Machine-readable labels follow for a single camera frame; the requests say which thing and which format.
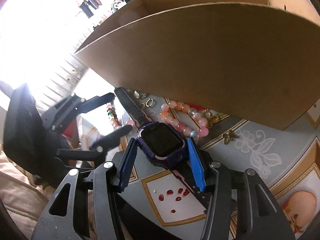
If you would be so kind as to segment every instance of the cardboard box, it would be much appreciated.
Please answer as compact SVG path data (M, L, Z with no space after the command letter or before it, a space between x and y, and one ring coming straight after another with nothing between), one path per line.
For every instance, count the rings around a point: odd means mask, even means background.
M115 87L282 130L320 97L319 23L307 0L133 0L77 56Z

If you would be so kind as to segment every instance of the red seed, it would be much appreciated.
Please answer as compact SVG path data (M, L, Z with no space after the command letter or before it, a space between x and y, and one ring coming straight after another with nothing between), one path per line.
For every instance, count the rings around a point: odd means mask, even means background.
M190 193L190 191L186 188L186 190L184 191L183 195L186 196Z

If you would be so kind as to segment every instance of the watch screen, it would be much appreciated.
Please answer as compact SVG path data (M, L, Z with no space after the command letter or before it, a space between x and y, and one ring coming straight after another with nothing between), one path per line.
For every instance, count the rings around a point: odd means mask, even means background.
M158 123L143 130L141 136L150 149L159 157L167 157L183 146L173 131L164 123Z

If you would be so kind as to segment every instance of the butterfly pendant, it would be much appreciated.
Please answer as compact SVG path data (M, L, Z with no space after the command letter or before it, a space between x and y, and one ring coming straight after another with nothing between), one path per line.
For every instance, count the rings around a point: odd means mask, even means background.
M228 144L229 141L232 141L233 139L237 139L239 138L239 136L237 136L233 130L229 130L227 133L222 134L222 137L224 139L224 144Z

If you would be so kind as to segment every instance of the silver bolt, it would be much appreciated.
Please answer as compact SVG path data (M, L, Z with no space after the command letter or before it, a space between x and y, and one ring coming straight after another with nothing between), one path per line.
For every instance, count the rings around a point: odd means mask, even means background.
M221 166L220 162L212 162L211 163L211 167L213 167L213 168L219 168L220 166Z
M254 169L248 169L247 173L248 173L248 175L253 176L256 174L256 171Z
M103 164L103 167L105 167L106 169L111 168L112 166L113 166L113 163L112 163L112 162L105 162L105 163Z
M72 169L72 170L69 171L69 175L70 176L74 176L74 175L77 175L78 172L79 172L78 169Z
M103 152L103 148L101 146L97 147L97 152L102 153Z

